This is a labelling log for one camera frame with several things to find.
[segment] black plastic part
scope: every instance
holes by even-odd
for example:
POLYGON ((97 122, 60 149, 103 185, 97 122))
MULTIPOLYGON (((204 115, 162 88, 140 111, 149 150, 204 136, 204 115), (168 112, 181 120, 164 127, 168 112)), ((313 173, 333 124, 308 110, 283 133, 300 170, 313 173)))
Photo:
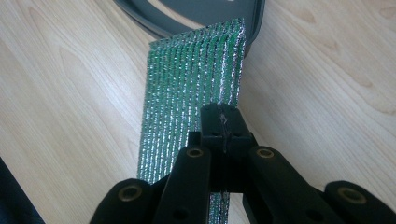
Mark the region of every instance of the black plastic part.
POLYGON ((202 107, 200 142, 212 152, 211 190, 244 192, 248 182, 244 161, 257 143, 240 111, 226 104, 202 107))
POLYGON ((91 224, 147 223, 152 196, 151 185, 127 179, 114 186, 97 207, 91 224))
MULTIPOLYGON (((192 30, 166 16, 148 0, 115 0, 115 2, 128 15, 160 38, 192 30)), ((265 3, 264 0, 162 0, 161 2, 203 26, 244 18, 247 51, 260 31, 265 3)))
POLYGON ((152 223, 207 223, 210 159, 204 147, 179 151, 152 223))
POLYGON ((274 223, 344 223, 273 148, 252 148, 247 166, 274 223))
POLYGON ((250 223, 273 223, 271 211, 255 186, 244 192, 242 203, 250 223))
POLYGON ((366 189, 347 181, 328 184, 324 197, 347 223, 396 223, 396 215, 366 189))

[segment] screw hole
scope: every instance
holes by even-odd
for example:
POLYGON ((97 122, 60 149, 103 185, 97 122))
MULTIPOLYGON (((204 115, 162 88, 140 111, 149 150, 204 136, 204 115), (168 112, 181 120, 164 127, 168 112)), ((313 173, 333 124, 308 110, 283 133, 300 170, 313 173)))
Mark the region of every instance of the screw hole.
POLYGON ((138 185, 129 185, 119 191, 119 199, 123 202, 131 202, 142 195, 142 188, 138 185))
POLYGON ((257 150, 257 155, 262 158, 269 159, 274 157, 274 152, 270 149, 260 148, 259 150, 257 150))
POLYGON ((185 208, 178 208, 174 211, 173 217, 176 220, 185 220, 189 216, 189 211, 185 208))
POLYGON ((314 220, 316 222, 321 222, 321 221, 324 220, 324 216, 318 211, 307 210, 305 213, 310 219, 312 219, 312 220, 314 220))
POLYGON ((190 148, 187 150, 187 155, 189 157, 197 158, 204 155, 204 152, 199 148, 190 148))
POLYGON ((346 201, 355 204, 367 203, 366 197, 360 192, 350 188, 339 188, 338 194, 346 201))

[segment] wooden table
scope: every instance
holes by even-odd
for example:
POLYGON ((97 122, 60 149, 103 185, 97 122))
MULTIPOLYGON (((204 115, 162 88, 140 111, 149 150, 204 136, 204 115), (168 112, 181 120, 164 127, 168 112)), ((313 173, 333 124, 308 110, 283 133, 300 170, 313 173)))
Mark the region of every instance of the wooden table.
MULTIPOLYGON (((135 176, 152 40, 109 0, 0 4, 0 156, 47 223, 89 222, 135 176)), ((239 107, 314 187, 395 210, 396 1, 267 0, 239 107)))

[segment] clamp jaw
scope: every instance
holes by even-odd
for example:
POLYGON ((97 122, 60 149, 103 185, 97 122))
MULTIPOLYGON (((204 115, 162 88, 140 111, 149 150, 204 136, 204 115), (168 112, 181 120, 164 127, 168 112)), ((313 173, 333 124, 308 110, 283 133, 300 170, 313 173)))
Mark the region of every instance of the clamp jaw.
POLYGON ((210 192, 243 193, 251 223, 396 223, 358 185, 314 189, 278 151, 258 146, 238 109, 217 104, 202 107, 201 131, 189 133, 169 175, 121 181, 91 223, 207 223, 210 192))

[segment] wood grain surface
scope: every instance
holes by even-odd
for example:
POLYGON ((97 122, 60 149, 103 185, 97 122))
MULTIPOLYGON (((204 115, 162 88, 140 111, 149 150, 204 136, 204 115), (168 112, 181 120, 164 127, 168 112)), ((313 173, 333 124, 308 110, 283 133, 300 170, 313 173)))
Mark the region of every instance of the wood grain surface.
MULTIPOLYGON (((47 223, 88 223, 135 176, 152 40, 109 0, 0 4, 0 156, 47 223)), ((267 0, 239 107, 314 187, 396 210, 396 1, 267 0)))

